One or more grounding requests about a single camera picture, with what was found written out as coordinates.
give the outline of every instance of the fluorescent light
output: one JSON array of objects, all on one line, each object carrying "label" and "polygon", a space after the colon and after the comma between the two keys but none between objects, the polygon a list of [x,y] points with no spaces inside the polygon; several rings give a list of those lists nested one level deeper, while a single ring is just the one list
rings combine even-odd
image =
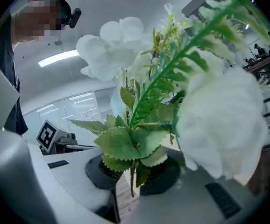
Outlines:
[{"label": "fluorescent light", "polygon": [[70,50],[70,51],[66,51],[66,52],[57,54],[55,56],[51,56],[47,59],[40,61],[38,64],[41,67],[44,67],[44,66],[49,65],[53,62],[58,62],[60,60],[63,60],[63,59],[69,58],[69,57],[73,57],[73,56],[79,56],[77,50]]},{"label": "fluorescent light", "polygon": [[69,100],[79,99],[79,98],[82,98],[82,97],[85,97],[85,96],[90,96],[90,95],[92,95],[92,93],[87,93],[87,94],[83,94],[83,95],[74,96],[74,97],[69,98]]},{"label": "fluorescent light", "polygon": [[61,119],[66,119],[66,118],[68,118],[68,117],[72,117],[72,116],[74,116],[74,115],[72,114],[72,115],[69,115],[69,116],[64,117],[64,118],[61,118]]},{"label": "fluorescent light", "polygon": [[46,113],[41,114],[41,116],[43,116],[43,115],[45,115],[45,114],[47,114],[47,113],[50,113],[50,112],[56,111],[56,110],[59,110],[59,109],[58,109],[58,108],[56,108],[56,109],[54,109],[54,110],[50,110],[50,111],[48,111],[48,112],[46,112]]},{"label": "fluorescent light", "polygon": [[74,102],[74,104],[78,104],[78,103],[80,103],[80,102],[87,101],[87,100],[90,100],[90,99],[93,99],[93,98],[89,98],[89,99],[83,99],[83,100],[80,100],[80,101]]},{"label": "fluorescent light", "polygon": [[40,112],[40,111],[45,110],[45,109],[48,109],[48,108],[50,108],[52,106],[54,106],[54,105],[53,104],[47,105],[47,106],[45,106],[43,108],[38,109],[36,112]]}]

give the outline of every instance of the glass wall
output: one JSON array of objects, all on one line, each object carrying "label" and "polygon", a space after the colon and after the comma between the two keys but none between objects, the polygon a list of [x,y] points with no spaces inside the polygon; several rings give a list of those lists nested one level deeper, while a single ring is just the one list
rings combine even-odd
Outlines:
[{"label": "glass wall", "polygon": [[23,134],[23,138],[29,143],[38,144],[36,137],[44,122],[48,120],[68,133],[74,133],[78,144],[96,146],[93,141],[97,136],[72,124],[70,119],[104,123],[107,114],[113,114],[110,101],[115,89],[90,91],[39,107],[24,115],[28,131]]}]

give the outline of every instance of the wooden floor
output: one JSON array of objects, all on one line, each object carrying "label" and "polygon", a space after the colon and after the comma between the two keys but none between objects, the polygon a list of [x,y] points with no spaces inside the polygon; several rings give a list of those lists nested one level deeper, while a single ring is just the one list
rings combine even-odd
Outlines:
[{"label": "wooden floor", "polygon": [[[246,187],[254,196],[270,189],[270,149],[262,151],[256,171]],[[116,195],[119,214],[121,220],[123,220],[136,207],[139,196],[135,194],[135,197],[132,198],[130,186],[124,176],[120,178],[116,185]]]}]

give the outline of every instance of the headset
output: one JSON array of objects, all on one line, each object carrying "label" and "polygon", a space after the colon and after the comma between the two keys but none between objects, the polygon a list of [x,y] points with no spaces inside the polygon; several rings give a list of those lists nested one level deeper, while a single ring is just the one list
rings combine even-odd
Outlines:
[{"label": "headset", "polygon": [[69,25],[70,28],[74,28],[79,20],[81,15],[80,8],[75,8],[71,14],[71,7],[65,0],[59,0],[61,7],[64,9],[66,17],[61,18],[61,24],[56,25],[56,30],[63,29],[66,25]]}]

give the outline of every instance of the black vent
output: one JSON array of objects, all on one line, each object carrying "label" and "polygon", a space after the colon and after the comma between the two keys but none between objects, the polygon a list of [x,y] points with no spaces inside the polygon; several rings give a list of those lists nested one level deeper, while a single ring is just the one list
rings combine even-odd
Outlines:
[{"label": "black vent", "polygon": [[121,175],[123,172],[119,171],[112,171],[110,168],[108,168],[103,161],[99,163],[99,169],[106,174],[108,177],[112,178],[113,180],[118,181],[121,178]]},{"label": "black vent", "polygon": [[232,217],[241,210],[239,205],[219,183],[211,182],[206,185],[206,189],[209,191],[226,219]]},{"label": "black vent", "polygon": [[157,166],[152,167],[146,182],[157,179],[166,170],[166,162],[163,162]]}]

